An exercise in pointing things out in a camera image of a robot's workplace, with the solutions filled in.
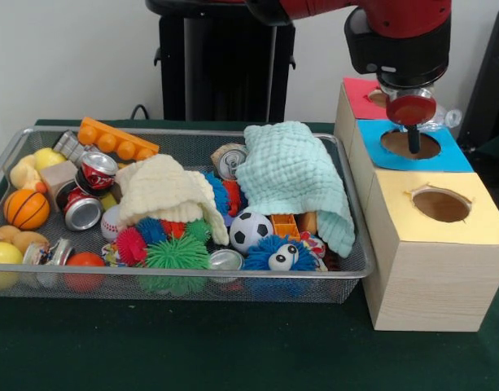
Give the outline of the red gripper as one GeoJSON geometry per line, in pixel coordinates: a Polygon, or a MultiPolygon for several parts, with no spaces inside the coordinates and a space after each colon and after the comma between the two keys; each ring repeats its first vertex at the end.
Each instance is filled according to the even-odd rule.
{"type": "Polygon", "coordinates": [[[436,113],[436,101],[420,95],[405,95],[390,100],[387,98],[386,113],[390,121],[407,125],[408,146],[411,154],[420,151],[420,134],[417,125],[429,121],[436,113]]]}

